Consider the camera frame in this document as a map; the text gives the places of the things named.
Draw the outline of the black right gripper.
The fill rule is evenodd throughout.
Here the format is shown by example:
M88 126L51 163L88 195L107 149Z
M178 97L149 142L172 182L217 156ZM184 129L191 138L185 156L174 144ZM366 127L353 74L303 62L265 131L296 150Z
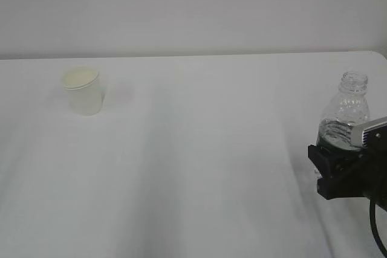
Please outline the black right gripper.
M368 198L386 175L386 152L363 149L354 154L333 147L309 145L308 158L314 165L317 192L326 200Z

